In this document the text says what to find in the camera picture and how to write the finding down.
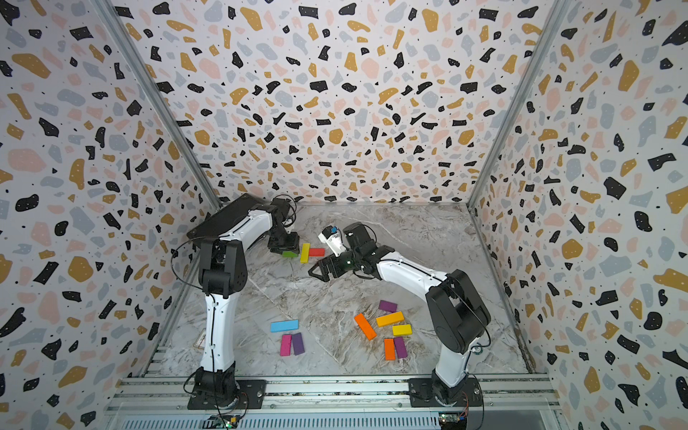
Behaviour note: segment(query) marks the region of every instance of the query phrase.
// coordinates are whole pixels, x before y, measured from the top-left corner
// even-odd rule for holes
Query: patterned wall
[[[93,429],[207,203],[90,3],[0,13],[0,428]]]
[[[115,2],[223,200],[466,199],[544,0]]]
[[[572,2],[477,215],[572,429],[688,428],[688,3]]]

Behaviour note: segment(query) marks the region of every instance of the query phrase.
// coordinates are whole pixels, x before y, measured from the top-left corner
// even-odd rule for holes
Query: gray spot
[[[432,91],[426,91],[423,97],[420,98],[423,103],[429,108],[434,108],[437,105],[437,101],[440,97]]]
[[[568,390],[568,400],[571,401],[571,406],[573,409],[578,409],[578,405],[581,402],[581,395],[573,383],[571,383],[571,388]]]
[[[84,66],[84,70],[88,74],[88,76],[91,76],[93,78],[98,78],[102,80],[103,82],[107,82],[107,78],[105,77],[104,74],[100,73],[100,70],[97,65],[91,64],[88,61],[82,61],[81,64]]]
[[[113,151],[125,152],[129,150],[129,144],[121,134],[111,134],[107,139],[107,144]]]
[[[651,63],[657,56],[657,52],[659,52],[659,45],[646,47],[645,51],[643,51],[643,58],[641,59],[643,64]]]
[[[613,43],[607,47],[602,47],[598,50],[592,51],[592,53],[590,54],[590,60],[592,60],[593,63],[597,64],[604,63],[609,59],[610,55],[612,55],[612,53],[614,53],[618,47],[619,46],[617,44]]]
[[[5,39],[12,42],[13,45],[16,45],[18,47],[26,46],[26,39],[14,28],[7,28],[7,36],[5,36]]]
[[[410,43],[406,42],[406,45],[404,45],[404,46],[406,47],[406,53],[409,56],[413,57],[413,56],[416,56],[416,54],[418,53],[418,50],[416,49],[416,47],[412,46]]]
[[[600,269],[602,269],[602,273],[604,273],[607,278],[625,272],[630,268],[631,260],[628,257],[615,257],[614,255],[610,255],[605,261],[600,263]]]
[[[473,45],[475,45],[475,42],[468,34],[466,34],[463,40],[461,40],[461,47],[464,48],[464,51],[466,51],[469,56],[473,55]]]
[[[51,186],[52,188],[60,188],[64,183],[64,180],[54,176],[46,176],[41,180],[41,186]]]
[[[645,393],[645,395],[652,400],[657,409],[667,404],[667,394],[664,392],[664,382],[666,382],[666,379],[664,376],[660,375],[654,387]]]
[[[14,339],[9,343],[10,346],[24,345],[25,343],[41,343],[43,342],[43,336],[45,335],[44,328],[34,328],[27,334],[23,335],[18,339]]]
[[[572,182],[581,175],[581,161],[578,158],[570,158],[566,162],[566,179]]]
[[[292,97],[284,91],[278,91],[275,93],[275,100],[277,100],[277,102],[284,107],[292,106]]]
[[[585,346],[587,344],[585,339],[580,337],[578,333],[574,332],[571,327],[566,328],[566,335],[568,336],[568,340],[576,346]]]
[[[83,96],[73,92],[70,89],[61,89],[60,92],[57,93],[57,99],[61,102],[67,102],[74,106],[82,106],[84,103],[86,103],[86,99],[83,98]]]
[[[52,365],[52,374],[53,375],[61,374],[66,369],[67,369],[67,360],[57,360]]]
[[[96,227],[91,218],[80,207],[72,208],[69,214],[72,216],[72,227],[85,235],[88,235]]]
[[[203,14],[203,17],[209,23],[217,23],[222,20],[222,3],[219,0],[215,0],[215,3]]]
[[[392,9],[385,15],[385,21],[388,23],[397,23],[404,18],[404,11],[406,10],[406,2],[403,1],[399,6]]]
[[[614,106],[609,103],[602,104],[602,114],[600,115],[600,125],[607,130],[614,122]]]
[[[293,39],[294,41],[294,46],[299,48],[301,52],[303,52],[304,55],[308,55],[308,50],[305,48],[305,39],[301,37],[299,33],[294,33]]]
[[[425,51],[425,54],[427,54],[430,61],[440,60],[440,52],[437,51],[437,47],[435,45],[425,45],[423,50]]]

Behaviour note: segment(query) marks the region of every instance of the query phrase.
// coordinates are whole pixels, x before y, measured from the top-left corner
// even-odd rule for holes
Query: pink spot
[[[83,251],[86,249],[86,244],[78,240],[70,240],[67,245],[67,252]]]
[[[380,71],[380,65],[374,59],[366,58],[361,63],[361,69],[363,70],[363,73],[365,73],[365,75],[368,78],[375,79],[378,77],[378,73]]]
[[[13,149],[8,152],[7,161],[16,171],[38,173],[46,165],[40,155],[33,149]]]
[[[39,306],[39,317],[51,324],[60,322],[60,310],[57,308],[57,294],[55,291],[48,291],[43,295],[43,300]]]
[[[375,13],[373,12],[373,7],[368,5],[368,22],[375,25],[378,23],[378,19],[375,17]]]
[[[50,246],[50,229],[45,222],[37,222],[31,230],[31,238],[43,246]]]

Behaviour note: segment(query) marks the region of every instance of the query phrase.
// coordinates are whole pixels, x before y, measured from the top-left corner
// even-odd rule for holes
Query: gold spot
[[[211,143],[211,136],[205,130],[196,131],[194,134],[196,141],[201,145],[208,146]]]
[[[561,245],[561,255],[567,260],[578,257],[582,252],[583,246],[576,239],[569,239]]]
[[[578,320],[578,323],[576,324],[576,328],[578,329],[579,332],[583,331],[583,328],[585,328],[585,322],[588,320],[588,313],[586,312],[585,314],[581,315],[581,318]]]
[[[173,19],[168,19],[167,25],[169,25],[172,30],[177,30],[178,32],[182,30],[188,30],[190,32],[193,31],[192,27],[188,26],[187,24],[182,24],[179,21],[174,21]]]
[[[263,25],[260,22],[260,15],[253,9],[241,8],[239,9],[241,14],[246,18],[248,24],[251,26],[253,31],[258,31],[263,29]]]
[[[43,64],[43,61],[41,61],[39,57],[33,54],[15,54],[12,56],[12,61],[39,78],[47,79],[48,76],[50,76],[50,70]]]
[[[480,30],[480,42],[485,42],[490,38],[490,28],[487,25],[482,26]]]
[[[230,41],[232,40],[232,32],[227,30],[226,28],[222,29],[222,37],[224,38],[224,47],[225,49],[230,48]]]
[[[614,35],[614,21],[616,20],[616,12],[610,16],[609,21],[607,21],[607,29],[604,30],[604,39],[602,39],[603,42],[610,41],[612,39],[612,35]]]
[[[649,380],[652,377],[642,363],[636,364],[636,370],[645,380]]]
[[[399,90],[396,88],[387,88],[385,91],[380,93],[380,101],[378,101],[378,105],[383,104],[387,101],[388,98],[392,97],[394,94],[398,92]]]
[[[558,137],[559,133],[557,133],[557,130],[543,129],[542,134],[537,139],[542,142],[543,140],[556,139]]]
[[[136,39],[137,42],[138,42],[139,40],[141,40],[141,33],[139,33],[139,32],[133,27],[132,24],[127,23],[127,24],[125,25],[125,27],[127,28],[127,32],[129,33],[129,36],[131,36],[131,37],[133,37],[134,39]]]
[[[590,366],[590,369],[588,369],[588,374],[585,375],[583,384],[585,385],[585,388],[588,389],[589,393],[594,393],[600,390],[600,380],[597,377],[597,370],[595,370],[593,366]]]
[[[537,34],[538,36],[539,36],[540,34],[542,34],[542,30],[540,30],[538,27],[535,27],[535,26],[534,26],[533,24],[531,24],[531,23],[525,23],[525,24],[523,24],[523,26],[521,27],[521,29],[522,29],[523,32],[526,33],[526,34],[535,33],[535,34]]]
[[[688,276],[674,269],[666,269],[663,275],[654,275],[652,279],[661,285],[688,292]]]
[[[14,106],[17,108],[19,113],[21,114],[21,117],[24,118],[25,120],[30,120],[31,119],[31,114],[29,114],[28,109],[26,109],[26,105],[24,105],[24,100],[21,98],[21,96],[17,93],[11,93],[8,94],[7,97],[12,101]]]
[[[232,104],[233,105],[238,105],[241,99],[248,94],[248,90],[246,88],[237,88],[231,93],[229,93],[229,96],[232,98]]]
[[[632,160],[624,161],[623,164],[621,165],[621,177],[624,177],[633,170],[633,168],[637,165],[638,163],[636,162],[636,159],[633,158]]]
[[[474,130],[462,131],[459,135],[459,143],[462,145],[467,145],[471,143],[471,141],[473,140],[473,136],[475,136]]]
[[[331,130],[330,132],[330,142],[334,144],[340,144],[343,137],[344,132],[341,129]]]
[[[425,20],[425,28],[430,32],[437,31],[437,24],[440,22],[440,15],[430,9],[423,9],[421,12]]]
[[[370,28],[365,24],[359,23],[358,21],[349,21],[349,22],[347,22],[347,25],[349,26],[350,29],[352,29],[355,32],[357,32],[359,30],[364,30],[364,31],[370,33]]]
[[[678,135],[683,130],[683,126],[686,125],[686,117],[679,116],[673,124],[667,127],[667,133],[664,135],[664,139],[676,139]]]
[[[619,79],[619,91],[628,91],[640,75],[641,71],[633,60],[626,61]]]
[[[57,384],[58,388],[62,388],[69,384],[77,383],[80,380],[84,379],[87,370],[88,369],[86,367],[81,366],[74,366],[73,368],[67,370],[67,373],[62,377],[62,379],[60,379],[60,382]]]
[[[196,69],[196,66],[193,65],[191,62],[191,58],[189,58],[189,55],[186,52],[182,52],[180,55],[180,58],[182,59],[182,69],[190,70],[192,72],[197,72],[198,70]]]
[[[595,200],[601,198],[602,196],[599,195],[598,193],[589,193],[587,191],[581,190],[581,199],[585,200],[588,203],[595,203]]]
[[[504,66],[502,67],[502,70],[504,70],[506,73],[512,74],[516,70],[516,59],[518,58],[518,55],[513,54],[509,57],[509,59],[506,61]]]
[[[544,96],[545,92],[547,91],[547,85],[550,84],[550,75],[548,74],[542,80],[540,81],[540,84],[538,84],[537,88],[540,90],[540,94]]]
[[[354,72],[358,71],[358,67],[356,66],[356,55],[353,52],[347,54],[344,67]]]
[[[686,203],[688,203],[688,186],[667,194],[667,204],[671,208],[671,213],[681,212]]]
[[[617,326],[610,323],[609,321],[604,323],[604,328],[606,331],[604,333],[602,333],[602,337],[607,339],[607,340],[610,340],[612,337],[614,337],[616,332],[618,332],[618,330],[619,330],[619,328]]]

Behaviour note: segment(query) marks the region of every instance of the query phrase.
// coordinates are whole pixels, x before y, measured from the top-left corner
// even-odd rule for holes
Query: marble surface
[[[466,206],[300,206],[294,230],[301,243],[324,247],[317,239],[327,225],[344,228],[362,221],[374,229],[378,243],[395,248],[424,266],[451,272],[459,268],[473,281],[492,315],[492,345],[472,355],[475,373],[527,373],[507,311]],[[237,307],[234,348],[239,375],[429,374],[440,353],[427,305],[412,293],[384,281],[347,274],[323,283],[308,276],[315,263],[301,264],[267,249],[260,239],[246,253],[249,280]],[[413,334],[406,336],[408,358],[386,361],[383,339],[391,326],[377,327],[381,299],[397,303]],[[354,321],[362,312],[378,333],[368,341]],[[299,320],[306,353],[280,357],[282,333],[270,323]],[[202,293],[192,290],[168,342],[161,376],[186,376],[196,369],[202,351],[193,343],[205,328]]]

